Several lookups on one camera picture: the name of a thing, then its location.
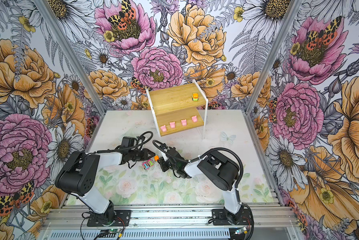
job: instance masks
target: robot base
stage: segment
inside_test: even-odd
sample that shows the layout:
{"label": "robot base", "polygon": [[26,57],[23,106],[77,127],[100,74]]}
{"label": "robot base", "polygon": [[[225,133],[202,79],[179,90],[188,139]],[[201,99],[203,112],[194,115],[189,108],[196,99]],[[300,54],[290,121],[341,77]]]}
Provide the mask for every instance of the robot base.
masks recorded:
{"label": "robot base", "polygon": [[244,209],[242,206],[236,214],[231,214],[229,211],[224,209],[212,209],[211,213],[213,215],[213,225],[249,225],[248,219],[250,218],[250,213],[248,209]]}

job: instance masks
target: orange peony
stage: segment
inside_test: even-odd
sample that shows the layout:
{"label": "orange peony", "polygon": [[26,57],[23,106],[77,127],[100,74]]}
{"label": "orange peony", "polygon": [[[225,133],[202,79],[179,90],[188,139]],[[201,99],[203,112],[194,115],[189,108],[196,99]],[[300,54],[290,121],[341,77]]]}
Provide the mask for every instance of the orange peony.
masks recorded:
{"label": "orange peony", "polygon": [[[253,89],[257,84],[260,72],[255,72],[254,74],[246,74],[246,76],[242,76],[238,78],[238,83],[231,87],[231,96],[232,97],[240,97],[244,98],[246,96],[250,96],[253,93]],[[261,92],[258,96],[257,103],[264,108],[270,98],[270,76],[266,78],[266,82],[261,89]]]}
{"label": "orange peony", "polygon": [[36,49],[25,46],[24,65],[15,79],[15,62],[12,45],[8,39],[0,40],[0,104],[7,101],[13,94],[21,96],[30,103],[31,108],[37,108],[45,98],[55,94],[54,72],[43,61]]}
{"label": "orange peony", "polygon": [[58,97],[47,98],[42,109],[43,122],[49,126],[60,126],[64,131],[69,122],[75,124],[75,129],[83,136],[85,133],[85,115],[83,104],[76,98],[68,84],[63,89],[58,88]]}
{"label": "orange peony", "polygon": [[174,46],[184,46],[188,52],[187,63],[211,66],[223,56],[226,32],[220,28],[208,36],[196,39],[214,22],[214,17],[205,15],[197,5],[186,6],[186,15],[175,12],[171,16],[167,33],[176,41]]}
{"label": "orange peony", "polygon": [[[116,74],[110,71],[98,70],[89,73],[89,79],[93,84],[95,91],[100,99],[107,96],[116,100],[119,97],[129,95],[129,87],[127,82],[120,79]],[[86,98],[90,99],[87,91],[84,91]]]}
{"label": "orange peony", "polygon": [[7,226],[6,223],[0,225],[0,240],[13,240],[14,227]]}
{"label": "orange peony", "polygon": [[217,91],[222,92],[224,83],[228,83],[228,78],[225,76],[225,68],[207,69],[206,66],[196,65],[195,67],[189,67],[184,75],[187,79],[195,79],[197,81],[209,101],[218,95]]}
{"label": "orange peony", "polygon": [[345,117],[341,129],[328,135],[328,143],[340,157],[348,180],[359,183],[359,77],[342,85],[342,106],[336,102],[334,105]]}
{"label": "orange peony", "polygon": [[350,225],[345,233],[351,233],[357,228],[356,220],[359,220],[359,202],[347,182],[340,181],[344,171],[340,168],[340,162],[336,162],[325,147],[310,146],[307,149],[307,164],[304,166],[303,174],[306,176],[308,185],[305,189],[290,192],[298,207],[303,213],[309,214],[317,221],[324,217],[324,226],[333,228],[343,218],[349,218]]}
{"label": "orange peony", "polygon": [[265,151],[269,144],[268,119],[264,117],[254,119],[254,128],[261,143],[262,150]]}

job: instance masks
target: flower bud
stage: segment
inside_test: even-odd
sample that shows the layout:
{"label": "flower bud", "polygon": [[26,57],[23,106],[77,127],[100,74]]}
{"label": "flower bud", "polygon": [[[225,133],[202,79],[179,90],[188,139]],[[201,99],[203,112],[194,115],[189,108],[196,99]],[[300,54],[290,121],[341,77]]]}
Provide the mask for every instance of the flower bud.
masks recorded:
{"label": "flower bud", "polygon": [[328,91],[330,98],[341,91],[340,77],[337,77],[334,81],[331,82],[331,84],[329,84]]}

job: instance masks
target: orange object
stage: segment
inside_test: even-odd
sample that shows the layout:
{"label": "orange object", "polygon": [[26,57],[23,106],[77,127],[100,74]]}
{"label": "orange object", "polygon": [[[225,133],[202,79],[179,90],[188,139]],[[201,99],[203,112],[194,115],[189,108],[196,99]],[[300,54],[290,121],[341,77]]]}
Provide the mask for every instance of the orange object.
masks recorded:
{"label": "orange object", "polygon": [[198,101],[198,93],[193,93],[193,101]]}

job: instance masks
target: floral wallpaper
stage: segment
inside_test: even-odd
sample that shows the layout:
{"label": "floral wallpaper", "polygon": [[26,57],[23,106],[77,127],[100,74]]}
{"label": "floral wallpaper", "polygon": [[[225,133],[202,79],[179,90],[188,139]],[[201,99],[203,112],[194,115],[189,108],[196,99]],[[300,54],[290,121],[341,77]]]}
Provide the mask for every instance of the floral wallpaper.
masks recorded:
{"label": "floral wallpaper", "polygon": [[304,1],[250,116],[305,239],[359,240],[359,0]]}
{"label": "floral wallpaper", "polygon": [[65,196],[58,172],[99,119],[34,4],[0,0],[0,239],[38,237]]}

